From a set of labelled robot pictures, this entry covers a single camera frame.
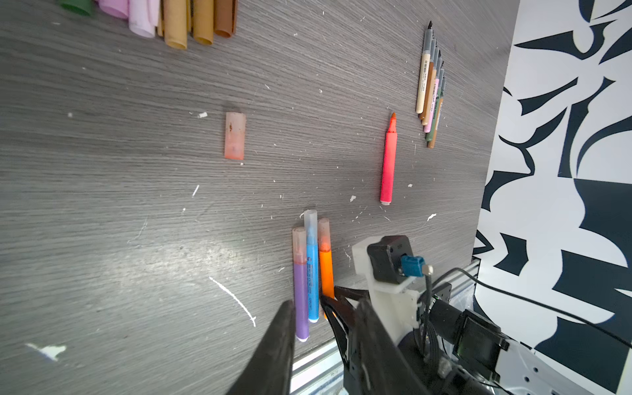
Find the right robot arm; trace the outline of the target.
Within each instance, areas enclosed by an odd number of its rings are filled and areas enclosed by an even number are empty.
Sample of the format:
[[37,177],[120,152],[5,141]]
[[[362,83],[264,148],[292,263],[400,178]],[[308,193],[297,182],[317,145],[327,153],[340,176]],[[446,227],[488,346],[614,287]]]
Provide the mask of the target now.
[[395,342],[368,291],[344,287],[321,306],[350,394],[585,394],[489,320],[435,297],[421,324]]

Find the green pen cap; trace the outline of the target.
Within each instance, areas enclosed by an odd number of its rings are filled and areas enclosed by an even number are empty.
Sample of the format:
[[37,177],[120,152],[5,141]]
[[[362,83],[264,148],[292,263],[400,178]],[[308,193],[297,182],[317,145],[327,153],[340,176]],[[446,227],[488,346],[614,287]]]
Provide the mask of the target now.
[[92,16],[95,8],[93,0],[59,0],[58,4],[64,10],[80,16]]

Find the tan pen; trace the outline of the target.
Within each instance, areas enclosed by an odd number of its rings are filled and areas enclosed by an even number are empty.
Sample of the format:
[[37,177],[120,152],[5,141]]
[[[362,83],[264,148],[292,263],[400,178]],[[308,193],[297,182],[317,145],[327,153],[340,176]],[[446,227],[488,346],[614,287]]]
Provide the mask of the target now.
[[431,100],[432,100],[432,94],[433,94],[434,84],[435,84],[437,60],[439,57],[439,46],[438,46],[437,39],[434,40],[433,49],[434,49],[434,52],[431,58],[431,69],[429,71],[428,80],[427,80],[428,84],[427,84],[427,89],[426,89],[426,97],[425,97],[426,100],[424,104],[424,110],[421,114],[421,123],[423,126],[428,125],[428,122],[429,122],[429,112],[431,108]]

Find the light pink pen cap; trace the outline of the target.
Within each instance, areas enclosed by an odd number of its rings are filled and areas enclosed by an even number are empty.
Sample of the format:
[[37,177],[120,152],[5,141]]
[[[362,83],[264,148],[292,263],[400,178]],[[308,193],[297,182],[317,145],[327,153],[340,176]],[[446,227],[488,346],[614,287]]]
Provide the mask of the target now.
[[128,27],[130,31],[144,38],[154,38],[160,9],[160,0],[129,0]]

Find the red marker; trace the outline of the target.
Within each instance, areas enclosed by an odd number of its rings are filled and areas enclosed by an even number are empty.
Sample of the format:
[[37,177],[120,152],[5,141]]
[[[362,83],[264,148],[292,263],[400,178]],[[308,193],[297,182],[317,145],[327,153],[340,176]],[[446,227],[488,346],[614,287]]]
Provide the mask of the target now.
[[380,190],[380,203],[388,206],[393,199],[394,173],[397,156],[397,115],[391,115],[388,130],[385,134],[384,153],[383,153],[383,170]]

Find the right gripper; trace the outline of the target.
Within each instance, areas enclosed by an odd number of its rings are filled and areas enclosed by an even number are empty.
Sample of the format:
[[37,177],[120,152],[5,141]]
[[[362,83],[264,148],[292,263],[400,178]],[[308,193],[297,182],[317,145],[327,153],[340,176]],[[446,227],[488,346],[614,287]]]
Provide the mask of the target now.
[[[356,342],[356,308],[351,301],[370,300],[367,290],[334,286],[335,298],[321,296],[320,303],[333,330],[345,365],[345,390],[361,394],[359,389],[358,349]],[[455,364],[439,348],[434,332],[422,337],[414,329],[395,346],[428,389],[427,394],[506,394],[498,384],[488,383]]]

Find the ochre capped brown pen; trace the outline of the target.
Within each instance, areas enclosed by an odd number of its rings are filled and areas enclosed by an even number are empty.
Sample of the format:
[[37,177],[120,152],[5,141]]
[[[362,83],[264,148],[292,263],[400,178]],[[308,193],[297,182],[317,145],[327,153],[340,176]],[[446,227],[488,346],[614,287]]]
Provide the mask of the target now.
[[420,114],[420,120],[422,121],[423,125],[425,123],[424,119],[426,118],[426,115],[428,114],[429,107],[430,107],[430,97],[431,97],[431,90],[432,90],[433,79],[434,79],[432,75],[435,69],[435,53],[436,53],[436,37],[433,36],[432,43],[431,43],[431,60],[430,60],[430,65],[429,65],[429,72],[427,74],[426,90],[425,90],[425,95],[424,95],[425,101],[422,107],[422,113]]

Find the purple marker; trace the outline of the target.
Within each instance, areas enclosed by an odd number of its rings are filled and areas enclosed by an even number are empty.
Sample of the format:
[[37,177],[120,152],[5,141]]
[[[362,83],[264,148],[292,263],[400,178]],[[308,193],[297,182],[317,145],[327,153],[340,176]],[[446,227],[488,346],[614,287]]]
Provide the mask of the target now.
[[294,273],[294,302],[296,307],[296,338],[306,342],[309,338],[309,302],[307,274],[307,241],[304,227],[292,229]]

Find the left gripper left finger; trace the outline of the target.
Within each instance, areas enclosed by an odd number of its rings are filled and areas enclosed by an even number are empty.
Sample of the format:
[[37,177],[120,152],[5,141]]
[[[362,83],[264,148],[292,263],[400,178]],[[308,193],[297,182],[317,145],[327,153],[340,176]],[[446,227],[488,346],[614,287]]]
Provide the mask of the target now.
[[227,394],[289,394],[295,338],[296,308],[293,301],[284,301]]

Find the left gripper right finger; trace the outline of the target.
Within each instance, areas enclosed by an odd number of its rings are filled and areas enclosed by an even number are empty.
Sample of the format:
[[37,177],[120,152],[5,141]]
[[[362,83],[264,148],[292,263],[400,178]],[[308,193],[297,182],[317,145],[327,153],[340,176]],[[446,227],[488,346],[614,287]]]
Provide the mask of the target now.
[[355,310],[355,338],[361,394],[429,393],[367,299],[361,300]]

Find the green capped brown pen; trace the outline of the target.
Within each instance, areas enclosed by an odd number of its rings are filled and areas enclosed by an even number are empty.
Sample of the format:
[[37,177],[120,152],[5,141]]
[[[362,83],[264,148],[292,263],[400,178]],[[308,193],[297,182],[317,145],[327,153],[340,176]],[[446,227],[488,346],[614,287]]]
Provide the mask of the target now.
[[436,119],[435,119],[435,121],[433,123],[433,130],[431,132],[431,140],[426,145],[429,149],[432,149],[432,148],[435,147],[436,129],[438,128],[440,112],[441,112],[441,108],[442,108],[443,101],[444,101],[444,85],[445,85],[444,81],[445,81],[445,77],[443,78],[442,83],[441,83],[441,92],[440,92],[440,95],[439,95],[439,101],[437,102],[437,104],[439,106],[438,106],[438,110],[437,110],[437,113],[436,113]]

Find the orange marker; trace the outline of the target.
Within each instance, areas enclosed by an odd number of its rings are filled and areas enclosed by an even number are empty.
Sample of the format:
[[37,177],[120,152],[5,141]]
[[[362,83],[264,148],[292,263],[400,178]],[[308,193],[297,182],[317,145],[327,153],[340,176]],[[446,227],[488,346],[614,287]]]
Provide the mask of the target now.
[[319,265],[322,282],[322,293],[331,299],[334,294],[334,274],[332,265],[332,240],[330,221],[327,218],[320,218],[318,222],[319,237]]

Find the tan pen cap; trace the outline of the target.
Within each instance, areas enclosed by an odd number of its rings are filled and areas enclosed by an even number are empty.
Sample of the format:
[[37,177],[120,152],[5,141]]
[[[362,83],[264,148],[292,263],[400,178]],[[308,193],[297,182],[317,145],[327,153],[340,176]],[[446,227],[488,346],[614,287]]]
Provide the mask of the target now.
[[186,50],[191,21],[189,0],[162,0],[159,20],[165,43],[173,48]]

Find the dark brown pen cap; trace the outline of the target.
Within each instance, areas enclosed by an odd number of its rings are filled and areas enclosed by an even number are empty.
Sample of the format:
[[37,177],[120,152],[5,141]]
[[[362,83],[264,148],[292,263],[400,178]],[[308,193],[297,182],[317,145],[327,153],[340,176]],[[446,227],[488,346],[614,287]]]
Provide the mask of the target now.
[[238,0],[214,1],[214,28],[217,35],[230,38],[235,34],[238,4]]

